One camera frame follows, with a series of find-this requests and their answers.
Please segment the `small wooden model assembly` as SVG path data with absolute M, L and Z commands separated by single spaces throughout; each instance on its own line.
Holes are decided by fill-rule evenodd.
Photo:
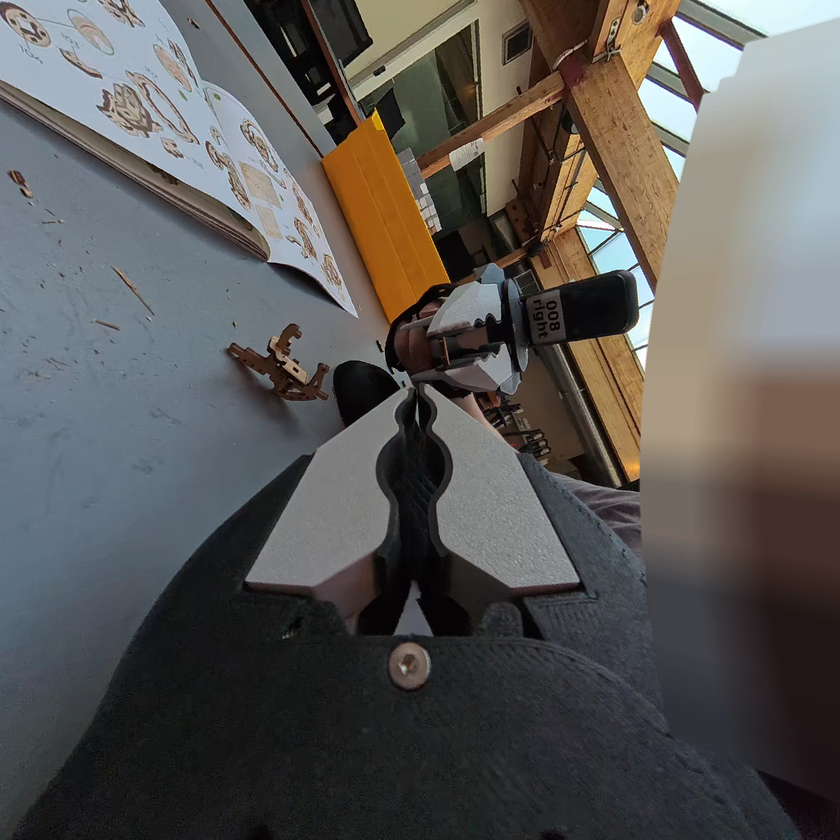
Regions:
M 329 395 L 322 389 L 329 366 L 319 363 L 314 375 L 309 375 L 298 360 L 291 357 L 291 342 L 301 338 L 296 323 L 290 323 L 279 336 L 271 337 L 266 353 L 243 348 L 231 343 L 227 352 L 239 363 L 259 375 L 269 378 L 272 392 L 288 402 L 327 401 Z

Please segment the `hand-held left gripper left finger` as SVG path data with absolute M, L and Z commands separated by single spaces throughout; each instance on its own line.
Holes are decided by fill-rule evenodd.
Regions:
M 320 446 L 245 588 L 332 604 L 352 633 L 396 635 L 421 540 L 410 455 L 417 393 L 400 390 Z

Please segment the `wooden beam frame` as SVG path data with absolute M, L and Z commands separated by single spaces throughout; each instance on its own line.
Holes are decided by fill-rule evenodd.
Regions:
M 680 2 L 521 2 L 534 47 L 548 71 L 528 90 L 418 160 L 429 177 L 453 165 L 453 154 L 490 140 L 557 107 L 578 131 L 561 129 L 546 152 L 545 176 L 515 184 L 507 214 L 541 288 L 588 277 L 594 259 L 576 230 L 596 181 L 605 188 L 651 291 L 656 290 L 678 190 L 662 140 L 639 97 L 655 55 L 666 44 L 677 78 L 698 108 L 704 95 L 676 31 Z

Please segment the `large window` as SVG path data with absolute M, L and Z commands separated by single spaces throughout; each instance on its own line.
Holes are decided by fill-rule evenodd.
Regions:
M 676 18 L 675 31 L 701 86 L 706 91 L 716 90 L 719 81 L 731 75 L 737 68 L 742 47 L 729 44 L 684 15 Z M 683 172 L 696 120 L 687 94 L 677 92 L 681 82 L 676 60 L 670 54 L 667 45 L 661 45 L 640 87 L 639 97 L 677 179 Z M 634 254 L 629 237 L 624 232 L 624 225 L 617 218 L 616 206 L 600 180 L 596 180 L 591 189 L 576 226 L 586 253 L 592 259 L 597 272 L 625 269 L 636 278 L 639 320 L 626 340 L 636 362 L 643 369 L 655 295 L 648 285 L 640 261 Z

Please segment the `person's right hand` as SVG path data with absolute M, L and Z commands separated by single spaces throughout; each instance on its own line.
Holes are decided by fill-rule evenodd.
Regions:
M 427 327 L 399 332 L 394 347 L 405 372 L 414 376 L 434 367 L 433 355 L 427 340 Z

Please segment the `white instruction booklet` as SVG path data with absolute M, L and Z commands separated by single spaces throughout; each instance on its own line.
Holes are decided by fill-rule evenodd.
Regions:
M 1 21 L 2 81 L 217 199 L 265 237 L 267 263 L 359 316 L 279 145 L 210 81 L 162 2 L 2 2 Z

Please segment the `black equipment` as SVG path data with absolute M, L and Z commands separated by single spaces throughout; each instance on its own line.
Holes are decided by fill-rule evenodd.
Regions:
M 247 1 L 246 5 L 309 103 L 325 105 L 325 128 L 340 144 L 356 128 L 331 70 L 346 67 L 373 40 L 354 1 L 311 1 L 312 14 L 322 35 L 316 33 L 302 2 Z

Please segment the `black mesh wrist rest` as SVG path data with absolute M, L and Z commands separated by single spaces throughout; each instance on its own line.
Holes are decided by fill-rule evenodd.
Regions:
M 348 427 L 401 391 L 402 387 L 381 367 L 360 360 L 348 360 L 335 368 L 332 389 L 342 424 Z

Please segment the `thin wooden stick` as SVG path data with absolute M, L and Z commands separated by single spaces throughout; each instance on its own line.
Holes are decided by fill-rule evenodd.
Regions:
M 143 305 L 144 309 L 150 314 L 150 317 L 155 317 L 154 310 L 152 309 L 151 305 L 144 299 L 141 295 L 139 289 L 135 286 L 135 284 L 131 281 L 128 275 L 125 274 L 120 268 L 116 266 L 110 266 L 112 271 L 121 279 L 122 283 L 126 288 L 128 288 L 132 294 L 140 301 Z

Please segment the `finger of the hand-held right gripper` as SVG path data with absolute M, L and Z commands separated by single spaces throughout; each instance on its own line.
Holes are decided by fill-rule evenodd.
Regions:
M 466 348 L 456 340 L 431 340 L 433 366 L 411 374 L 413 382 L 436 382 L 460 392 L 511 395 L 520 386 L 520 372 L 505 343 Z
M 428 324 L 428 336 L 446 337 L 502 321 L 503 269 L 487 265 L 476 280 L 457 286 Z

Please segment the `person's grey clothing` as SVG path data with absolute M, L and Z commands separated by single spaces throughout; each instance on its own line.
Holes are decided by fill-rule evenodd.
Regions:
M 518 463 L 577 571 L 619 557 L 644 566 L 639 493 L 554 474 L 528 455 Z

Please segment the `stack of plywood sheets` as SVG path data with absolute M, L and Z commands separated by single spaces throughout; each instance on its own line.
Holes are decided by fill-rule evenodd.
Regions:
M 268 243 L 263 234 L 217 199 L 183 183 L 160 167 L 4 81 L 1 83 L 1 98 L 115 171 L 230 239 L 257 259 L 269 261 Z

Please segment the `wall air vent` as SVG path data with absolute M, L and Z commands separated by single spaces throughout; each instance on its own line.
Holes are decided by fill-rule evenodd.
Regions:
M 532 48 L 533 34 L 527 20 L 509 29 L 501 39 L 501 64 L 506 66 Z

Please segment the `silver ventilation duct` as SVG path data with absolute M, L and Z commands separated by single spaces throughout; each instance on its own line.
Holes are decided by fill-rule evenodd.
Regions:
M 604 487 L 621 487 L 626 473 L 568 345 L 551 344 L 539 350 L 538 355 L 558 387 L 566 412 L 591 463 L 592 476 L 596 476 L 597 482 Z

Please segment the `yellow plastic bin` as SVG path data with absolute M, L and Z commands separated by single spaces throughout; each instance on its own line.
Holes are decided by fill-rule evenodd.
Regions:
M 322 167 L 388 322 L 449 283 L 433 237 L 377 111 Z

